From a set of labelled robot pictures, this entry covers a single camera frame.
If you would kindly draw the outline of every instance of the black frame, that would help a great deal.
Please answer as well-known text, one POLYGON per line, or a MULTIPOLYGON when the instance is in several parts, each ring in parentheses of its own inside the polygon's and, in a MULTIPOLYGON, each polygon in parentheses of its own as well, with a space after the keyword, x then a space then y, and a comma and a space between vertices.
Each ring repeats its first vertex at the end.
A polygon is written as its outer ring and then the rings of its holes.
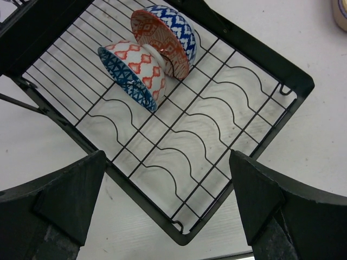
MULTIPOLYGON (((284 111, 250 155, 253 159, 257 159, 312 92, 313 79, 274 50, 211 10, 203 0, 165 1, 269 73, 282 86, 288 87, 290 92, 296 93, 297 99, 284 111)), ((55 109, 36 90, 33 83, 22 78, 22 75, 92 2, 92 0, 31 0, 22 4, 0 26, 0 57, 2 59, 0 75, 12 78, 38 105, 38 111, 56 122, 88 154, 97 151, 97 147, 55 109)), ((280 91, 283 95, 290 93, 284 93, 282 88, 280 91)), ((0 99, 28 108, 28 105, 18 103, 6 96, 0 96, 0 99)), ((200 222, 189 234, 184 235, 173 226, 166 214, 109 160, 106 172, 179 245, 187 245, 197 235, 233 190, 231 181, 200 222)))

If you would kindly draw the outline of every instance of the blue pattern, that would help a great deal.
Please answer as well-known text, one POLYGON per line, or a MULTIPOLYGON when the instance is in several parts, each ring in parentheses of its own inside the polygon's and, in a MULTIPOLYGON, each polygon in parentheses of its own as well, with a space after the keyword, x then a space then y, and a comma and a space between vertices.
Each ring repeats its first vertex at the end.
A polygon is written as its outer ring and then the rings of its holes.
POLYGON ((183 16, 176 10, 164 5, 154 5, 144 8, 144 10, 160 18, 176 35, 187 54, 189 67, 191 68, 195 61, 197 46, 192 28, 183 16))
POLYGON ((130 97, 151 112, 157 110, 151 93, 132 69, 104 47, 98 48, 98 54, 109 74, 130 97))

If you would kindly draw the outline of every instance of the black dish rack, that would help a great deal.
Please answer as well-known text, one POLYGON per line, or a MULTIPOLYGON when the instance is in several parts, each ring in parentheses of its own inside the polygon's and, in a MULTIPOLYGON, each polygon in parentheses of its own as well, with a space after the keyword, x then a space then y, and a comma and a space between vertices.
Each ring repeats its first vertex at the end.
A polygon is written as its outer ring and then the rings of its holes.
POLYGON ((294 64, 203 0, 13 0, 0 24, 0 75, 36 104, 0 99, 56 122, 179 245, 233 190, 230 150, 257 159, 314 88, 294 64), (107 75, 97 47, 132 40, 131 13, 170 4, 196 26, 187 79, 169 79, 150 113, 107 75))

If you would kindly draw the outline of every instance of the wire rack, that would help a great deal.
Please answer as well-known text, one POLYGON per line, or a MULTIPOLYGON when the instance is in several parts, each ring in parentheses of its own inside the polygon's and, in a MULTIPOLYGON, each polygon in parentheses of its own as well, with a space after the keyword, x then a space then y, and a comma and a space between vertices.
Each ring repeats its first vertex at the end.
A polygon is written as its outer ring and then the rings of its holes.
POLYGON ((230 150, 252 156, 296 94, 195 24, 189 76, 168 78, 148 112, 113 82, 97 48, 135 41, 130 16, 153 4, 166 3, 95 0, 23 76, 186 234, 232 183, 230 150))

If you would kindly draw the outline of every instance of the white tabletop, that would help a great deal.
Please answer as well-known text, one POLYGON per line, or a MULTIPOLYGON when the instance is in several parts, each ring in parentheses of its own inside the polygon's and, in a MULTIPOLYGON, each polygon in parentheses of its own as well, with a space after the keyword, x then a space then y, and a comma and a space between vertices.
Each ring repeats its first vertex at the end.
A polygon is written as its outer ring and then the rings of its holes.
MULTIPOLYGON (((259 162, 322 190, 347 196, 347 34, 328 0, 208 0, 217 12, 310 74, 316 88, 259 162)), ((3 4, 0 8, 4 14, 3 4)), ((5 77, 0 90, 30 100, 5 77)), ((44 116, 0 102, 0 190, 85 155, 44 116)), ((232 193, 187 246, 178 246, 110 178, 95 207, 84 259, 205 259, 249 251, 232 193)))

